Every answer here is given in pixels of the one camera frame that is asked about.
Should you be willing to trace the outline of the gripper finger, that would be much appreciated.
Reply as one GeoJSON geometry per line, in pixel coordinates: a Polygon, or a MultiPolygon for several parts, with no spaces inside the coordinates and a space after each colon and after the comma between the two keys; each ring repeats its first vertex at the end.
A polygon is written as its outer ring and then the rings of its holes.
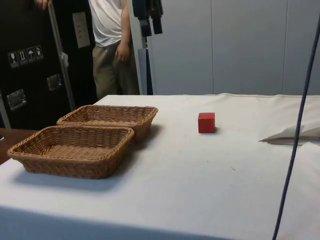
{"type": "Polygon", "coordinates": [[[132,0],[134,16],[139,20],[141,34],[143,37],[151,36],[150,26],[150,6],[149,0],[132,0]]]}
{"type": "Polygon", "coordinates": [[[163,33],[161,18],[164,14],[161,0],[150,1],[150,17],[152,19],[153,31],[155,35],[163,33]]]}

